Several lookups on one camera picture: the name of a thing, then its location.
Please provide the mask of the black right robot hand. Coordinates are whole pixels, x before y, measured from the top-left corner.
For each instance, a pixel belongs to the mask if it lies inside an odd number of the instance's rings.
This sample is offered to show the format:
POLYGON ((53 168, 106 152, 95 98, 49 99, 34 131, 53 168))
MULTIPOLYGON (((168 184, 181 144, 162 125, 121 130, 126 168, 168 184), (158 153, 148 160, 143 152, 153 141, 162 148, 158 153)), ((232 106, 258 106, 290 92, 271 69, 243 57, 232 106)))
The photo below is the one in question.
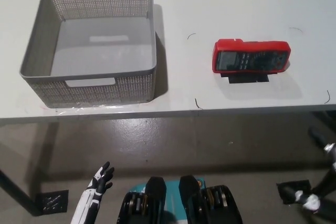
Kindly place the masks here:
POLYGON ((322 181, 308 194, 289 186, 284 187, 283 192, 289 199, 293 200, 294 203, 300 204, 305 210, 321 218, 335 221, 335 202, 326 199, 328 194, 335 191, 335 143, 328 143, 322 133, 315 127, 310 127, 308 134, 315 144, 330 157, 331 165, 329 171, 322 181))

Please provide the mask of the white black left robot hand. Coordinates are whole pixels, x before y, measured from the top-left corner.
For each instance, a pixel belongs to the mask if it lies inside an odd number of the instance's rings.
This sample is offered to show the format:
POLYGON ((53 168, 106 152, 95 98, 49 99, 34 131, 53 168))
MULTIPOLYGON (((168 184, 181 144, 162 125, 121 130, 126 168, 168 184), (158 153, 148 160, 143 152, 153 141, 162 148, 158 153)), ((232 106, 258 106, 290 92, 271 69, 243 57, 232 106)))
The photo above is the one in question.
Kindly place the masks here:
POLYGON ((110 162, 98 169, 80 197, 71 224, 95 223, 103 195, 113 185, 113 172, 114 167, 110 167, 110 162))

